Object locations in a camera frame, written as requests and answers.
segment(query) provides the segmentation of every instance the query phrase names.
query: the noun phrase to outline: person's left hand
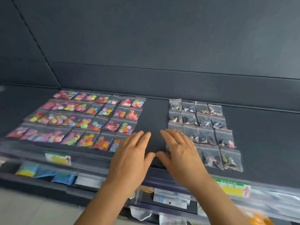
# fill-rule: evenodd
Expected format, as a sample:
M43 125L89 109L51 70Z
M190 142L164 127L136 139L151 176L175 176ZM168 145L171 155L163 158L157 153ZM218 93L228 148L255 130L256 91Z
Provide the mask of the person's left hand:
M133 133L117 147L105 184L116 185L129 196L144 180L155 157L154 152L145 156L151 133Z

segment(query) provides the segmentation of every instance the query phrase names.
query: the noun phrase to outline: floor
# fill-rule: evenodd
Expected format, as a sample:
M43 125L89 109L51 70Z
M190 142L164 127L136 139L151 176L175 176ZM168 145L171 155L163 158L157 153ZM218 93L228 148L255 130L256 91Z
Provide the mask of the floor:
M0 218L5 225L73 225L84 208L0 188ZM114 225L138 225L117 219Z

